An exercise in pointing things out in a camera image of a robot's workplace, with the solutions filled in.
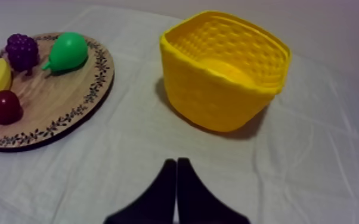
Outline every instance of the floral border pattern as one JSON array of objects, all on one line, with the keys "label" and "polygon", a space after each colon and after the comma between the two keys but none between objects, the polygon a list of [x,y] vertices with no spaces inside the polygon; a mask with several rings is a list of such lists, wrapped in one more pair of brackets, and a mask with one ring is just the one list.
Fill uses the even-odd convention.
[{"label": "floral border pattern", "polygon": [[[38,36],[35,38],[36,41],[55,41],[59,35],[46,35]],[[95,80],[89,87],[89,93],[83,97],[83,103],[72,108],[71,112],[65,114],[65,116],[60,116],[56,121],[52,121],[48,127],[45,129],[39,130],[35,129],[32,132],[21,134],[16,134],[14,136],[0,136],[0,147],[12,147],[15,144],[21,146],[22,144],[29,145],[31,142],[36,142],[38,138],[52,137],[55,135],[55,131],[58,131],[59,127],[67,126],[76,116],[81,116],[88,109],[86,106],[89,103],[93,103],[96,98],[99,97],[99,90],[103,87],[106,82],[106,73],[110,70],[110,67],[106,65],[107,58],[105,56],[105,51],[100,48],[100,44],[92,41],[86,41],[90,49],[95,50],[96,56],[96,65],[98,73],[95,74]],[[0,58],[4,56],[6,52],[4,50],[0,51]]]}]

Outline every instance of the woven pattern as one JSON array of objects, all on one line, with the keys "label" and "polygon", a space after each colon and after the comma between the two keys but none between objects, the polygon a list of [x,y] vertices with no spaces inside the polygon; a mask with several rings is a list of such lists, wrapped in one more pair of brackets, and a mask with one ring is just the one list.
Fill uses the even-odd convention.
[{"label": "woven pattern", "polygon": [[283,85],[288,48],[232,15],[204,12],[161,38],[171,104],[192,122],[228,132],[261,111]]},{"label": "woven pattern", "polygon": [[214,58],[242,71],[257,86],[281,88],[289,60],[287,50],[262,29],[224,16],[196,17],[192,24],[173,29],[167,39],[192,60],[203,63],[205,58]]}]

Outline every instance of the purple grapes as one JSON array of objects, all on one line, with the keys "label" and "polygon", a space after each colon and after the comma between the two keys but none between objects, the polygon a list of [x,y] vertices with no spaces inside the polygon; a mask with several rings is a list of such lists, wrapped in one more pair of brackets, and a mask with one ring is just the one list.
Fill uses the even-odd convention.
[{"label": "purple grapes", "polygon": [[8,54],[10,66],[18,72],[28,70],[39,63],[39,49],[36,41],[26,35],[14,34],[7,39],[5,51]]}]

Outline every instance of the basket rim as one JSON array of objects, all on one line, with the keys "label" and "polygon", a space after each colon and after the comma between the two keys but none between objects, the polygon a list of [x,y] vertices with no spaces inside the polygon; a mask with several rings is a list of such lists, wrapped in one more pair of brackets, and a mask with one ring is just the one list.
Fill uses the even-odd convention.
[{"label": "basket rim", "polygon": [[[278,82],[277,86],[273,86],[273,87],[266,87],[266,86],[259,86],[259,85],[244,85],[242,83],[239,82],[235,82],[231,79],[227,79],[224,78],[223,76],[219,75],[218,71],[212,70],[210,69],[208,66],[195,61],[193,59],[191,59],[189,56],[185,55],[183,52],[181,52],[180,50],[178,50],[176,47],[174,47],[171,43],[168,42],[168,40],[166,39],[166,35],[168,33],[170,33],[171,31],[173,31],[174,29],[176,29],[177,27],[183,26],[186,23],[188,23],[191,20],[194,20],[197,17],[201,17],[201,16],[216,16],[216,17],[223,17],[226,20],[233,20],[235,23],[241,23],[242,26],[249,26],[249,27],[253,27],[256,31],[258,31],[260,33],[260,35],[262,35],[266,40],[270,41],[272,44],[274,44],[286,57],[285,60],[285,74],[283,75],[281,81]],[[283,89],[286,77],[287,77],[287,72],[289,70],[289,66],[290,66],[290,62],[292,59],[292,53],[290,51],[290,49],[288,48],[287,45],[285,45],[279,38],[275,37],[274,35],[272,35],[270,32],[266,31],[265,29],[251,23],[248,22],[246,20],[243,20],[241,18],[238,18],[234,15],[228,14],[228,13],[223,13],[220,11],[202,11],[199,14],[196,14],[182,22],[180,22],[179,24],[177,24],[176,26],[166,30],[160,37],[160,44],[162,47],[164,47],[164,49],[166,51],[171,52],[174,56],[177,57],[177,59],[179,60],[183,60],[185,62],[188,62],[190,65],[192,65],[193,67],[197,67],[198,69],[204,70],[206,72],[208,72],[211,75],[220,77],[222,79],[225,79],[226,81],[230,82],[231,84],[238,86],[239,88],[242,88],[244,90],[247,91],[251,91],[251,92],[256,92],[260,95],[277,95],[281,92],[281,90]]]}]

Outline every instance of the table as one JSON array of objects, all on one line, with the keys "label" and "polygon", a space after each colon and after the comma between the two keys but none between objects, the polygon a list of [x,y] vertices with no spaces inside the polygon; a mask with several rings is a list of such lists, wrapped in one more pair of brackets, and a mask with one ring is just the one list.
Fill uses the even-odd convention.
[{"label": "table", "polygon": [[66,138],[0,153],[0,223],[102,223],[136,199],[166,158],[255,224],[359,223],[359,80],[294,52],[284,91],[242,130],[207,133],[173,113],[159,35],[180,20],[97,5],[0,3],[13,33],[74,31],[108,47],[110,96]]}]

